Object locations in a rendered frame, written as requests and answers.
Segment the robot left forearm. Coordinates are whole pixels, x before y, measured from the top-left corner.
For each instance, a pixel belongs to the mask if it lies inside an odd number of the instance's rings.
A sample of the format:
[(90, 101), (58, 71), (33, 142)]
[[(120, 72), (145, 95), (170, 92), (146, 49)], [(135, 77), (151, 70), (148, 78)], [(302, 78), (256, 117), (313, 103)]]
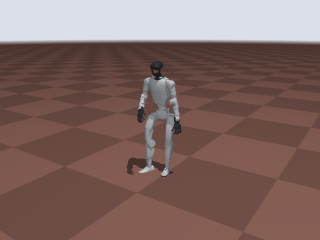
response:
[(175, 105), (172, 106), (173, 108), (173, 115), (175, 117), (175, 121), (179, 121), (180, 120), (180, 113), (179, 113), (179, 104), (177, 99), (174, 100)]

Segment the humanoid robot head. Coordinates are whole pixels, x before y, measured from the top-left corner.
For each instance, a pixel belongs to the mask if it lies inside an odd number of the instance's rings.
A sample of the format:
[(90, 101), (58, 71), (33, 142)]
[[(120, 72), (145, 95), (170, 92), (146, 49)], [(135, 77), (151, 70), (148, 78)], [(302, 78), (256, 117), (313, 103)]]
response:
[[(156, 77), (156, 78), (154, 77), (155, 80), (161, 80), (162, 78), (164, 78), (164, 76), (162, 76), (161, 73), (160, 73), (162, 67), (163, 67), (163, 63), (161, 61), (158, 61), (158, 60), (154, 61), (150, 65), (151, 72)], [(158, 70), (158, 72), (154, 73), (153, 70)], [(159, 78), (159, 77), (162, 77), (162, 78)]]

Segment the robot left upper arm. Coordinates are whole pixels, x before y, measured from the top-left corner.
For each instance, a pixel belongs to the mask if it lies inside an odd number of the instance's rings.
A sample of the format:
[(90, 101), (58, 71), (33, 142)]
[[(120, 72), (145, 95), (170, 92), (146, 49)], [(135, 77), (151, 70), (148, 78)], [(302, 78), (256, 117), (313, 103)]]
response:
[(169, 93), (171, 96), (169, 103), (171, 105), (175, 105), (175, 99), (177, 99), (176, 88), (175, 88), (176, 84), (173, 80), (169, 80), (169, 79), (167, 79), (165, 83), (166, 83), (166, 87), (169, 89)]

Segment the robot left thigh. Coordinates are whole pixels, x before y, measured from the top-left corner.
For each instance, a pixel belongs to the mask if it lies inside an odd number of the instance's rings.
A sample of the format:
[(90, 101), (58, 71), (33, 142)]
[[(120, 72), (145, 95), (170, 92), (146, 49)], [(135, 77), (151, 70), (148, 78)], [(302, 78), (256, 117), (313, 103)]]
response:
[[(165, 126), (165, 144), (164, 146), (168, 145), (169, 147), (172, 145), (172, 139), (174, 134), (174, 114), (167, 113), (167, 120), (166, 120), (166, 126)], [(173, 131), (172, 131), (173, 129)]]

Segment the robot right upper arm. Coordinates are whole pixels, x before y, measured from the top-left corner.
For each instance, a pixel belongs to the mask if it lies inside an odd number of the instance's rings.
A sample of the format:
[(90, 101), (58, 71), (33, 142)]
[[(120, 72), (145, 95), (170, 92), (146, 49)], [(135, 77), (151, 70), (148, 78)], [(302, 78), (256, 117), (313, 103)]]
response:
[(147, 100), (148, 98), (148, 90), (149, 90), (149, 80), (150, 80), (151, 77), (148, 77), (146, 78), (144, 81), (143, 81), (143, 93), (142, 93), (142, 98), (144, 98), (145, 100)]

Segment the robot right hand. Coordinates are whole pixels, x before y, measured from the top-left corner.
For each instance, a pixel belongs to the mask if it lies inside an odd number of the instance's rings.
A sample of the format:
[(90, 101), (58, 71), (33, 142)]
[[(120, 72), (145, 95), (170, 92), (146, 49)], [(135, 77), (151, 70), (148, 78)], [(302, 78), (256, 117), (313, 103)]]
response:
[[(144, 115), (146, 115), (144, 112), (144, 107), (143, 106), (141, 106), (141, 108), (138, 110), (138, 115), (137, 115), (137, 120), (138, 120), (138, 122), (139, 123), (142, 123), (142, 122), (144, 122), (143, 120), (145, 120), (144, 118), (143, 118), (143, 114)], [(143, 120), (142, 120), (143, 119)]]

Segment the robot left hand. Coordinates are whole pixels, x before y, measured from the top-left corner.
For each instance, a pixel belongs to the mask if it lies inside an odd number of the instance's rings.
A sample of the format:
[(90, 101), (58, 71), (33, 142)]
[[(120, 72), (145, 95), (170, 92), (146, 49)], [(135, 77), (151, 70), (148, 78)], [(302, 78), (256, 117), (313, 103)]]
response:
[(174, 134), (179, 134), (179, 133), (181, 133), (182, 132), (182, 130), (181, 130), (181, 125), (180, 125), (180, 120), (179, 121), (176, 121), (176, 118), (174, 117), (174, 122), (175, 122), (175, 124), (174, 124), (174, 127), (172, 128), (172, 130), (171, 131), (173, 131), (174, 129), (175, 129), (175, 131), (174, 131)]

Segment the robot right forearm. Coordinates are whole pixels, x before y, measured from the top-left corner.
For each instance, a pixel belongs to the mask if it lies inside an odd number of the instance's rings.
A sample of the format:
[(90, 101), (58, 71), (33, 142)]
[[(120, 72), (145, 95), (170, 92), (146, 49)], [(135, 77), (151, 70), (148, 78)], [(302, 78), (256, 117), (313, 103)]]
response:
[(139, 110), (139, 109), (141, 109), (141, 107), (143, 107), (143, 108), (144, 108), (144, 106), (145, 106), (145, 102), (146, 102), (146, 100), (145, 100), (144, 98), (142, 98), (142, 95), (143, 95), (143, 94), (141, 94), (141, 97), (140, 97), (138, 110)]

